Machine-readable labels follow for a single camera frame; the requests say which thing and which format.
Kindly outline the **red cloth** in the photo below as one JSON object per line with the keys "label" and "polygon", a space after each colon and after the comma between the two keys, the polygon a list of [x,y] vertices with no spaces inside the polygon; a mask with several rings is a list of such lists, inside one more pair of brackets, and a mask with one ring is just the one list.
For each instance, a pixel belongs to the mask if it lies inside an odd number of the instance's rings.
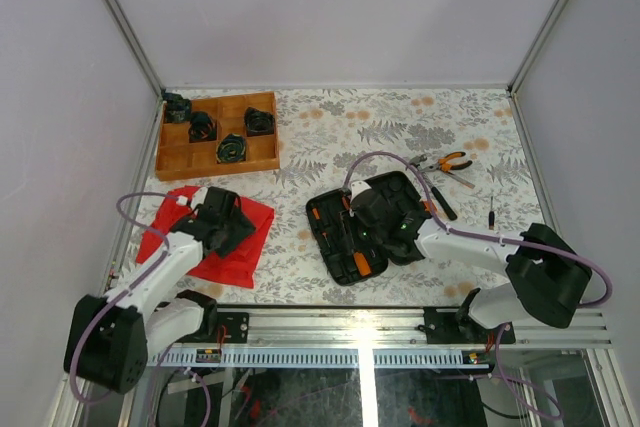
{"label": "red cloth", "polygon": [[[169,191],[168,195],[178,196],[182,193],[189,195],[198,188],[200,187],[185,185]],[[247,197],[240,197],[239,202],[237,205],[254,224],[255,233],[226,258],[220,258],[215,253],[211,253],[188,272],[189,276],[225,285],[254,288],[253,274],[273,223],[275,211]],[[169,228],[189,211],[188,207],[179,206],[175,200],[165,198],[156,212],[151,227],[168,234]],[[160,245],[159,237],[148,231],[145,232],[135,259],[136,264],[144,263]]]}

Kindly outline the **black plastic tool case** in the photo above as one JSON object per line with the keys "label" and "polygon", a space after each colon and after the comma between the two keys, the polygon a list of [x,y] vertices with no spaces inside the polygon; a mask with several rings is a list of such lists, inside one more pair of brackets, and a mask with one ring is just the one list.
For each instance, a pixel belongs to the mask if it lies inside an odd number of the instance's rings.
{"label": "black plastic tool case", "polygon": [[350,209],[350,192],[336,189],[309,200],[306,214],[332,279],[350,286],[378,276],[390,264],[422,260],[418,230],[431,218],[425,202],[400,172],[367,180],[372,191]]}

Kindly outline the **large orange handle screwdriver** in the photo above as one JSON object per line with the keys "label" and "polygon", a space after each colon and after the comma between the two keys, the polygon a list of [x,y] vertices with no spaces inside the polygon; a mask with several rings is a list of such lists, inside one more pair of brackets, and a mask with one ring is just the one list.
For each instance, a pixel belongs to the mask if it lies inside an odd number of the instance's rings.
{"label": "large orange handle screwdriver", "polygon": [[357,271],[362,277],[367,277],[372,273],[368,260],[362,252],[355,252],[353,254],[353,259]]}

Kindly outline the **small precision screwdriver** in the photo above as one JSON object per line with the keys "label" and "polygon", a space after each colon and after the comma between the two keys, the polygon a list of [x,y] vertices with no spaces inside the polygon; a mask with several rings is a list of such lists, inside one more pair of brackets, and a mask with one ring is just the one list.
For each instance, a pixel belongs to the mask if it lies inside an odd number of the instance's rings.
{"label": "small precision screwdriver", "polygon": [[328,239],[328,234],[325,230],[323,221],[321,220],[320,213],[317,207],[312,208],[312,214],[314,217],[315,227],[317,228],[320,237],[323,239],[323,244],[326,246],[327,249],[329,249],[330,243]]}

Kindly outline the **thin screwdriver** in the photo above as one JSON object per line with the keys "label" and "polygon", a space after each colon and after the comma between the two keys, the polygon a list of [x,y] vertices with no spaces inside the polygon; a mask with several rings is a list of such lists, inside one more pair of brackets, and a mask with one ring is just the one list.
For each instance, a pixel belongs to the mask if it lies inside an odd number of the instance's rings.
{"label": "thin screwdriver", "polygon": [[495,230],[495,210],[494,210],[494,196],[490,197],[490,205],[488,212],[488,228],[489,230]]}

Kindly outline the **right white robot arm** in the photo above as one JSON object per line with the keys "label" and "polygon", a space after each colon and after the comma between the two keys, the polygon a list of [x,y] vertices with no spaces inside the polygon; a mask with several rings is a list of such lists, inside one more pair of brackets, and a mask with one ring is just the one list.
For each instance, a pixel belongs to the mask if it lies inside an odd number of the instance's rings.
{"label": "right white robot arm", "polygon": [[401,213],[365,181],[351,185],[350,211],[366,238],[396,258],[462,262],[508,279],[466,297],[455,325],[467,341],[478,341],[491,328],[527,318],[565,329],[591,280],[586,262],[543,224],[531,224],[516,238],[488,230],[462,231],[429,212]]}

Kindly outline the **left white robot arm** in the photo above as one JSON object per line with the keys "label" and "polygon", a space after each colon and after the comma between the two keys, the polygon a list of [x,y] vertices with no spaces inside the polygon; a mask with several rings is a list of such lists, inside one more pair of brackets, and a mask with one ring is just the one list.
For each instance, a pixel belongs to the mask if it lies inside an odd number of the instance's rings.
{"label": "left white robot arm", "polygon": [[70,378],[125,394],[175,342],[223,339],[215,299],[194,290],[165,297],[207,256],[227,257],[256,228],[232,191],[205,187],[175,200],[187,211],[168,232],[149,230],[160,239],[150,257],[102,296],[76,304],[63,361]]}

